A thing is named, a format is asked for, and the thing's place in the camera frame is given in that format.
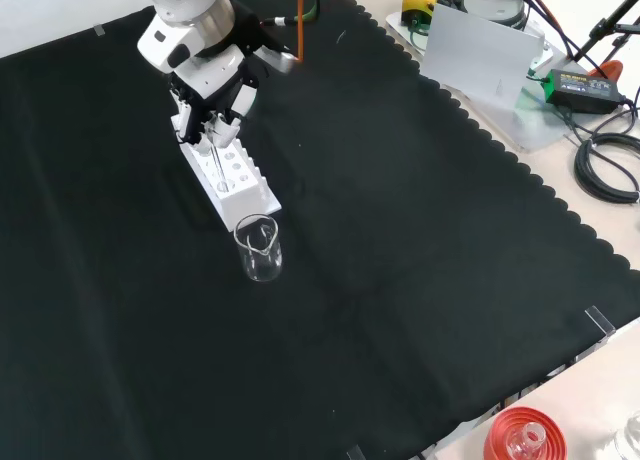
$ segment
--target metal stand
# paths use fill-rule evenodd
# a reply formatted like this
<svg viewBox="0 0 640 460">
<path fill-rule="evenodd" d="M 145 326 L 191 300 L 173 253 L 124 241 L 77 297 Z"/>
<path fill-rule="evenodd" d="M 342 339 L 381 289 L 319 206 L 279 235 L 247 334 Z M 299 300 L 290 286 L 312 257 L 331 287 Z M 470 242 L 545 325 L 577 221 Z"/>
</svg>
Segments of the metal stand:
<svg viewBox="0 0 640 460">
<path fill-rule="evenodd" d="M 631 35 L 640 34 L 640 18 L 638 18 L 633 25 L 623 25 L 618 23 L 639 1 L 640 0 L 625 0 L 609 18 L 603 18 L 600 20 L 589 33 L 589 41 L 578 51 L 574 60 L 578 62 L 584 58 L 584 56 L 607 35 L 623 33 L 624 35 L 616 38 L 613 42 L 614 49 L 605 60 L 605 62 L 608 62 L 622 47 L 626 45 Z"/>
</svg>

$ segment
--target red lid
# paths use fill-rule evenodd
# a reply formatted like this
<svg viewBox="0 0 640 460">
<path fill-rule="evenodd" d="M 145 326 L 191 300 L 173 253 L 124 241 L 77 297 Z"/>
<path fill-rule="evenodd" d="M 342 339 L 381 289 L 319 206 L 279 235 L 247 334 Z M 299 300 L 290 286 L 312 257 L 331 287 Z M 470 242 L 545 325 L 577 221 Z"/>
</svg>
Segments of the red lid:
<svg viewBox="0 0 640 460">
<path fill-rule="evenodd" d="M 566 460 L 567 442 L 558 425 L 544 413 L 529 407 L 514 407 L 500 413 L 484 443 L 484 460 L 509 460 L 507 438 L 529 422 L 539 423 L 547 432 L 541 460 Z"/>
</svg>

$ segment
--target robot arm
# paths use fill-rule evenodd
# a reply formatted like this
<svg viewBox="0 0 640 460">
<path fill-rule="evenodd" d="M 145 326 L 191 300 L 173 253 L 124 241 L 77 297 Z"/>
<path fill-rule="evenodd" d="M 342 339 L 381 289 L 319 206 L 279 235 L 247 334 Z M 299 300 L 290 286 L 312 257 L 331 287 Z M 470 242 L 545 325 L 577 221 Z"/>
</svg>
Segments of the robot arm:
<svg viewBox="0 0 640 460">
<path fill-rule="evenodd" d="M 246 57 L 256 54 L 282 72 L 294 57 L 236 0 L 152 1 L 156 16 L 138 49 L 170 76 L 179 110 L 176 133 L 194 145 L 205 134 L 210 144 L 224 148 L 237 135 L 258 87 Z"/>
</svg>

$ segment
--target power adapter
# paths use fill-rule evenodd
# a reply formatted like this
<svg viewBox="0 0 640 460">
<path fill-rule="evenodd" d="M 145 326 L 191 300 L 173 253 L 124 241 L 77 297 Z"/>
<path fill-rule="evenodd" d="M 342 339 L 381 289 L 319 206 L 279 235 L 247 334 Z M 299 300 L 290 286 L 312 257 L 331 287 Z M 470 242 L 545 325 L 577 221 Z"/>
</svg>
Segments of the power adapter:
<svg viewBox="0 0 640 460">
<path fill-rule="evenodd" d="M 607 114 L 626 101 L 611 80 L 582 73 L 551 70 L 542 88 L 547 103 L 568 107 L 574 113 Z"/>
</svg>

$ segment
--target white table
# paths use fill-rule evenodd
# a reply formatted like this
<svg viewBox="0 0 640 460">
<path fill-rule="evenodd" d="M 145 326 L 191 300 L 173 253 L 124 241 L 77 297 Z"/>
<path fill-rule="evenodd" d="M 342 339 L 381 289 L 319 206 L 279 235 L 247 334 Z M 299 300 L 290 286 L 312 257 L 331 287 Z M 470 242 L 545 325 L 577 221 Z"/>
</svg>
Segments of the white table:
<svg viewBox="0 0 640 460">
<path fill-rule="evenodd" d="M 640 410 L 640 326 L 519 400 L 558 424 L 570 459 L 597 459 L 614 433 Z M 438 460 L 482 460 L 495 417 L 436 453 Z"/>
</svg>

